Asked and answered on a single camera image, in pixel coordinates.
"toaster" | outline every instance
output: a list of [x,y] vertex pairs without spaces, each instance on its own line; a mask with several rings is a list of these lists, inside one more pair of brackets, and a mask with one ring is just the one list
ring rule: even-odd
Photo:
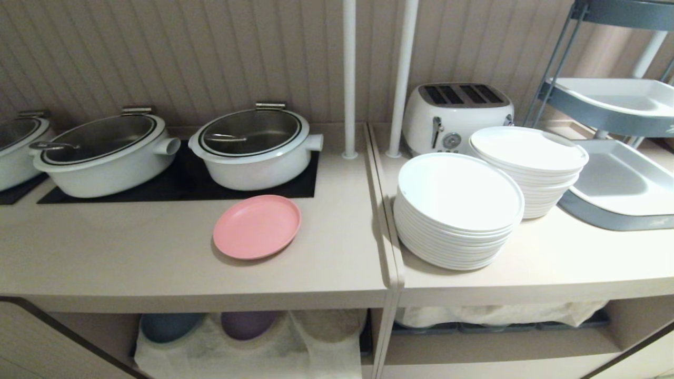
[[402,135],[412,155],[468,153],[468,138],[484,127],[512,125],[514,108],[496,88],[478,83],[416,87],[405,108]]

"toaster lever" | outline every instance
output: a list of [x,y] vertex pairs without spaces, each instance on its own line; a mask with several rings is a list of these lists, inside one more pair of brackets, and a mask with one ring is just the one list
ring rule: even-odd
[[440,132],[444,132],[445,128],[442,126],[442,120],[440,117],[435,116],[433,118],[433,138],[431,139],[431,148],[435,148],[437,143],[437,137],[440,135]]

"paper towel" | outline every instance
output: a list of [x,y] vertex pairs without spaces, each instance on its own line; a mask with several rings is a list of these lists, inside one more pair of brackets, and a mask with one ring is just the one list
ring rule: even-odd
[[608,301],[571,303],[536,303],[515,305],[480,305],[450,307],[398,308],[397,323],[411,328],[427,328],[444,322],[507,325],[529,322],[563,322],[578,326]]
[[360,378],[359,330],[364,310],[283,312],[261,336],[230,338],[220,314],[158,344],[139,333],[135,361],[155,379]]

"countertop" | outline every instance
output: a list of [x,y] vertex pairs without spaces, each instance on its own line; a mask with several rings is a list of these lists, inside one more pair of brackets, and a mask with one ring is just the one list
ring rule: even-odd
[[0,206],[0,295],[54,312],[382,307],[388,274],[364,127],[354,160],[341,157],[342,125],[311,132],[325,136],[315,197],[293,199],[303,222],[279,254],[246,262],[215,248],[213,226],[238,200],[38,205],[54,188],[47,180]]
[[[396,195],[398,172],[411,156],[404,149],[400,158],[384,154],[388,125],[371,125],[371,134],[379,146],[379,178],[384,202],[388,202]],[[646,147],[645,154],[674,169],[670,153]],[[397,239],[393,243],[394,251],[400,253],[399,281],[404,281],[402,307],[547,303],[674,293],[674,230],[609,231],[586,224],[558,207],[544,217],[523,221],[499,257],[479,270],[438,268],[410,253]]]

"beige wall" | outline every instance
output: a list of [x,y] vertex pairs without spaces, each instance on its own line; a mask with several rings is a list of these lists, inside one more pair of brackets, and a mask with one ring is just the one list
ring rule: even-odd
[[[478,81],[523,116],[572,0],[421,0],[410,88]],[[403,0],[359,0],[357,119],[389,121]],[[565,74],[629,76],[648,31],[582,27]],[[649,71],[674,54],[674,37]],[[153,103],[199,125],[280,99],[343,120],[340,0],[4,0],[0,115],[47,107],[61,127]]]

